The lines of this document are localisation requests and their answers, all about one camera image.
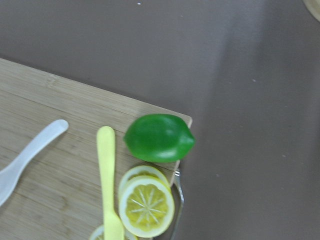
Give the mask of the white plastic spoon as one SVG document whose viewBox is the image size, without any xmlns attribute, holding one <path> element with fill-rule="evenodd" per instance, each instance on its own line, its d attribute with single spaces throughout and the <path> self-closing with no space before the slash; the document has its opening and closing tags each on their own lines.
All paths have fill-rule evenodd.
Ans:
<svg viewBox="0 0 320 240">
<path fill-rule="evenodd" d="M 0 171 L 0 204 L 3 205 L 13 193 L 29 162 L 52 141 L 67 131 L 69 123 L 57 119 L 43 128 L 17 157 Z"/>
</svg>

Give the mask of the green lime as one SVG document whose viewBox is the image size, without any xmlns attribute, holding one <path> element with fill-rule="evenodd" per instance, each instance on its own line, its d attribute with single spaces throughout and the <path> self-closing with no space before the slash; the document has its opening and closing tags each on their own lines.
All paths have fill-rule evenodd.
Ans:
<svg viewBox="0 0 320 240">
<path fill-rule="evenodd" d="M 123 140 L 134 157 L 152 163 L 181 160 L 196 142 L 182 118 L 160 113 L 136 119 Z"/>
</svg>

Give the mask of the middle lemon slice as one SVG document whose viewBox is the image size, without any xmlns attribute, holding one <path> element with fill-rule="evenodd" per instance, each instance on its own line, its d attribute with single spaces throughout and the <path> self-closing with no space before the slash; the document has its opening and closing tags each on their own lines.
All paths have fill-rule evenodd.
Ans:
<svg viewBox="0 0 320 240">
<path fill-rule="evenodd" d="M 118 186 L 118 198 L 121 197 L 123 190 L 129 180 L 138 176 L 152 176 L 158 178 L 161 182 L 163 182 L 166 187 L 169 189 L 170 184 L 166 178 L 166 176 L 157 168 L 149 165 L 138 165 L 131 169 L 129 169 L 121 178 Z"/>
</svg>

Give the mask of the front lemon slice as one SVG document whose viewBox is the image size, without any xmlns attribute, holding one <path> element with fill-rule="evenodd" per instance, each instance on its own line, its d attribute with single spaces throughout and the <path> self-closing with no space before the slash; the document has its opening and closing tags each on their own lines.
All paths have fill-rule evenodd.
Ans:
<svg viewBox="0 0 320 240">
<path fill-rule="evenodd" d="M 171 225 L 175 202 L 170 188 L 159 178 L 140 175 L 121 191 L 118 212 L 124 227 L 140 238 L 163 234 Z"/>
</svg>

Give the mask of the yellow plastic knife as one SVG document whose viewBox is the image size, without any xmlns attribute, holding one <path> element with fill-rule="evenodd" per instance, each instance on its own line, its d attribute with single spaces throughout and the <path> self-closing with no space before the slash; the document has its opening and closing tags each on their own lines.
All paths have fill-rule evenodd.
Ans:
<svg viewBox="0 0 320 240">
<path fill-rule="evenodd" d="M 116 136 L 110 126 L 103 126 L 97 131 L 96 147 L 101 182 L 104 239 L 123 240 L 125 230 L 114 204 Z"/>
</svg>

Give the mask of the bamboo cutting board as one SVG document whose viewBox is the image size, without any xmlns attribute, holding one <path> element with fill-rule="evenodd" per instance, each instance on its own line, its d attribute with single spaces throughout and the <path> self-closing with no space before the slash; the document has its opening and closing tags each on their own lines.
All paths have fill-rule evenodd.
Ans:
<svg viewBox="0 0 320 240">
<path fill-rule="evenodd" d="M 116 135 L 115 183 L 144 162 L 123 136 L 152 104 L 52 73 L 0 61 L 0 165 L 8 165 L 45 126 L 64 119 L 68 130 L 36 155 L 0 208 L 3 240 L 86 240 L 103 223 L 96 133 Z"/>
</svg>

